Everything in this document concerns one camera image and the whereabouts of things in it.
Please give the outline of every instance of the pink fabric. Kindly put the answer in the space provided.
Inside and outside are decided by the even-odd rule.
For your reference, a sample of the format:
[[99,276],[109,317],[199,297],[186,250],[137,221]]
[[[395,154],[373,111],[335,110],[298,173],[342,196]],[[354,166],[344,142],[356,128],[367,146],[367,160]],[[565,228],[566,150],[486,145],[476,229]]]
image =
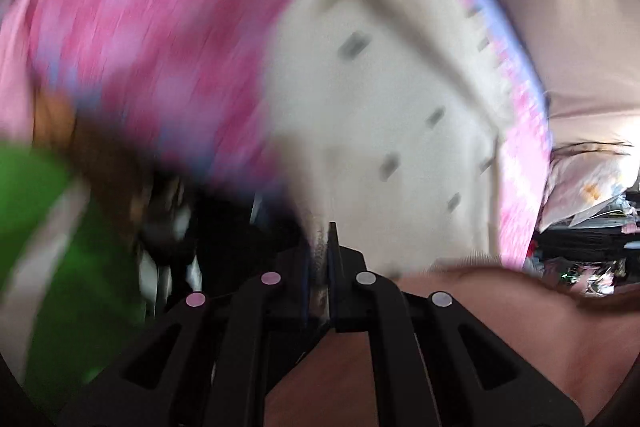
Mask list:
[[31,0],[16,0],[0,25],[0,137],[31,142],[33,87],[25,15]]
[[551,153],[546,120],[523,85],[514,87],[516,125],[500,150],[500,257],[521,269],[538,220]]
[[269,191],[259,76],[289,0],[35,0],[34,67],[80,111],[211,185]]
[[[468,9],[477,0],[463,0]],[[537,100],[540,89],[527,79],[520,54],[489,28],[487,36],[500,57],[503,74],[511,81],[515,122],[498,155],[500,171],[500,229],[502,265],[520,270],[538,221],[549,172],[551,139],[546,114]]]

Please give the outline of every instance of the pink dot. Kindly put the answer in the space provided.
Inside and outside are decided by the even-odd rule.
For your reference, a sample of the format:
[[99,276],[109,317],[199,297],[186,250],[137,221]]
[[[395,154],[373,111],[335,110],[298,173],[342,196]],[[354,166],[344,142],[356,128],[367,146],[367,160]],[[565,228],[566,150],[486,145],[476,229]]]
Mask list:
[[204,293],[194,292],[187,297],[187,306],[197,308],[198,306],[202,306],[206,301],[207,298]]
[[278,284],[281,278],[282,277],[280,277],[278,272],[267,272],[262,274],[260,280],[262,281],[262,284],[271,286],[273,284]]

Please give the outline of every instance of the black plastic mount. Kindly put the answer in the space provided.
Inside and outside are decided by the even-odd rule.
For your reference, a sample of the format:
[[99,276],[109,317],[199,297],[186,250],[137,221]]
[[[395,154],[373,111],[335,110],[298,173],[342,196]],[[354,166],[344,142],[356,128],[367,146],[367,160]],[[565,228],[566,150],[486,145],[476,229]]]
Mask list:
[[[402,293],[328,243],[335,330],[367,331],[382,427],[584,427],[577,405],[446,293]],[[308,324],[308,254],[229,299],[192,294],[69,404],[60,427],[262,425],[270,334]]]

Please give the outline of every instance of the brown object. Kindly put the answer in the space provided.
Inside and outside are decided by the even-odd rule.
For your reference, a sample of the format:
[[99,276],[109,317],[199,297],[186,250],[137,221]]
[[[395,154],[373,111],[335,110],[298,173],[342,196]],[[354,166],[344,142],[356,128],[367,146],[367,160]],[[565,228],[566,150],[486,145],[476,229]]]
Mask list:
[[34,96],[33,144],[61,153],[90,182],[92,193],[116,229],[132,238],[132,206],[143,187],[136,154],[116,136],[76,114],[62,96],[38,90]]

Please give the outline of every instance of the green cloth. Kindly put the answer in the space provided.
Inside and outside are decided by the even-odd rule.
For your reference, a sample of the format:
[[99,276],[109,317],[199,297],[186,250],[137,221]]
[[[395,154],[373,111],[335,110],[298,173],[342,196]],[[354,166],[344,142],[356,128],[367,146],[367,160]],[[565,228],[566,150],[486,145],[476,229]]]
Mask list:
[[[48,153],[0,146],[0,346],[8,342],[2,336],[9,335],[17,267],[73,182]],[[144,322],[135,259],[93,201],[70,233],[38,300],[20,382],[50,417],[114,360]],[[9,342],[6,349],[13,347]]]

